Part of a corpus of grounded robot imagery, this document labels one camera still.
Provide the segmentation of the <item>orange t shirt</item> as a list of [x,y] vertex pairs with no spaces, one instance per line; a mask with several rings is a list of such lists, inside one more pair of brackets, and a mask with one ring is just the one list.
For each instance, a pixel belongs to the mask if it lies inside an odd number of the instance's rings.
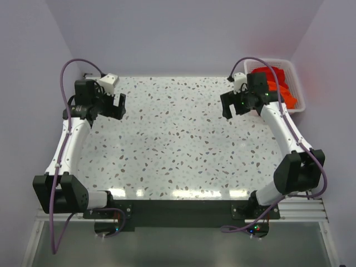
[[[277,86],[276,83],[273,81],[267,81],[269,90],[270,91],[276,91]],[[286,104],[287,109],[294,109],[295,105],[297,104],[297,99],[292,96],[292,94],[289,92],[289,89],[283,86],[280,86],[280,94]]]

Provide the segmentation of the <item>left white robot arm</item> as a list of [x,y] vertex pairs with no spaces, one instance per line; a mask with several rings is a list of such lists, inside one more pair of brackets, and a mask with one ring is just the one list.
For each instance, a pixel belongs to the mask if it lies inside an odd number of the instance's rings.
[[126,96],[114,104],[119,78],[108,74],[100,79],[75,81],[75,94],[63,111],[63,127],[55,155],[43,175],[33,179],[33,188],[46,214],[85,212],[95,209],[102,218],[115,213],[107,191],[89,192],[77,177],[83,144],[97,116],[123,118]]

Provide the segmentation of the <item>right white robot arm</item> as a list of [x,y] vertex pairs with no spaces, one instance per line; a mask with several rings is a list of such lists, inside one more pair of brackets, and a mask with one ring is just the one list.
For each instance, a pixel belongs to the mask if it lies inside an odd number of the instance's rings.
[[273,181],[253,191],[244,206],[235,208],[242,218],[259,219],[282,197],[316,188],[325,155],[303,138],[291,121],[282,97],[270,90],[265,73],[236,73],[228,81],[234,86],[232,91],[220,96],[223,117],[232,118],[231,106],[237,115],[255,110],[270,127],[283,157],[273,173]]

